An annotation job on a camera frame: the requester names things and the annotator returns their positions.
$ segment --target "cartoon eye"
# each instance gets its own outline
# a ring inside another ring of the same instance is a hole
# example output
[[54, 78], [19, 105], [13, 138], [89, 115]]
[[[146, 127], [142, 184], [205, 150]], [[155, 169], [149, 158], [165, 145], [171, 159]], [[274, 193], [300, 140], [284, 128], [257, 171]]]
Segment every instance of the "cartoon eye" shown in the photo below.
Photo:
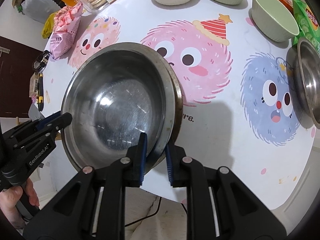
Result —
[[293, 110], [292, 100], [290, 94], [287, 92], [282, 99], [282, 111], [285, 116], [290, 116]]
[[193, 47], [185, 48], [180, 55], [181, 62], [187, 67], [195, 67], [201, 61], [201, 53]]
[[278, 100], [278, 90], [276, 84], [272, 80], [267, 80], [262, 88], [262, 100], [268, 105], [273, 106]]
[[100, 45], [100, 43], [103, 41], [103, 38], [104, 38], [103, 33], [97, 34], [97, 35], [93, 38], [93, 40], [92, 40], [92, 42], [91, 42], [91, 47], [93, 47], [93, 48], [98, 47], [98, 46]]
[[87, 43], [90, 41], [90, 38], [91, 38], [91, 34], [90, 33], [86, 34], [86, 36], [84, 36], [81, 41], [81, 47], [84, 48], [87, 45]]
[[162, 57], [170, 57], [174, 52], [174, 45], [170, 41], [161, 41], [155, 46], [155, 51]]

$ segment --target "yellow bag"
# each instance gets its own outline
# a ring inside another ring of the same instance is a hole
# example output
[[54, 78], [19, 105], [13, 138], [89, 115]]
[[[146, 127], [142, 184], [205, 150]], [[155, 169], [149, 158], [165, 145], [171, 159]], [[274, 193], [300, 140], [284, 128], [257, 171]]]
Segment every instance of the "yellow bag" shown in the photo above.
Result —
[[42, 38], [47, 39], [50, 37], [51, 33], [52, 33], [52, 28], [54, 25], [54, 16], [56, 15], [57, 12], [50, 14], [49, 18], [47, 19], [47, 21], [44, 24], [44, 27], [42, 29]]

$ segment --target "green chip bag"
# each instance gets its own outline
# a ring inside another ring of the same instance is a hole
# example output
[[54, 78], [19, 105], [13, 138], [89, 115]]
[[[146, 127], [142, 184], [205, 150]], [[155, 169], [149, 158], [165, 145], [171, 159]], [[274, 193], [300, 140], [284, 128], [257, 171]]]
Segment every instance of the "green chip bag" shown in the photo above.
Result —
[[299, 35], [292, 39], [292, 45], [297, 44], [300, 37], [305, 37], [320, 52], [320, 29], [316, 18], [305, 0], [292, 0], [292, 3], [294, 18], [300, 30]]

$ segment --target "metal screw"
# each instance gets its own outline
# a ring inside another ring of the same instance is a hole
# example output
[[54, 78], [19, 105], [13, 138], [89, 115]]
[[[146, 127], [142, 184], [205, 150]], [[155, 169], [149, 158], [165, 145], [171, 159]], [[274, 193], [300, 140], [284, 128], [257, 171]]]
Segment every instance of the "metal screw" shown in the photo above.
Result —
[[191, 163], [191, 162], [192, 162], [192, 158], [189, 157], [189, 156], [184, 156], [184, 157], [182, 158], [182, 161], [183, 161], [184, 163]]
[[220, 173], [222, 174], [228, 174], [229, 173], [229, 169], [227, 167], [221, 167], [219, 169]]
[[123, 158], [121, 158], [121, 160], [120, 160], [120, 162], [121, 162], [122, 164], [128, 164], [130, 161], [131, 161], [131, 160], [130, 160], [129, 157], [123, 157]]
[[93, 168], [91, 166], [85, 166], [82, 171], [84, 174], [89, 174], [93, 171]]

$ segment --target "cartoon monster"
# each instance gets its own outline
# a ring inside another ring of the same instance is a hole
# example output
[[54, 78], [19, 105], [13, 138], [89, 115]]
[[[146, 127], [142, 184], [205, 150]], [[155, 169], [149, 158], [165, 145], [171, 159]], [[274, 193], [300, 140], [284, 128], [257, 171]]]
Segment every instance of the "cartoon monster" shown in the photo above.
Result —
[[120, 24], [115, 18], [94, 20], [78, 40], [69, 64], [77, 69], [80, 68], [89, 57], [100, 49], [116, 43], [119, 33]]
[[232, 22], [220, 15], [212, 21], [171, 21], [151, 29], [141, 41], [172, 66], [182, 86], [185, 106], [210, 103], [229, 84], [231, 53], [225, 26]]
[[292, 68], [284, 59], [264, 53], [247, 61], [241, 81], [245, 117], [257, 138], [283, 146], [294, 138], [302, 116]]

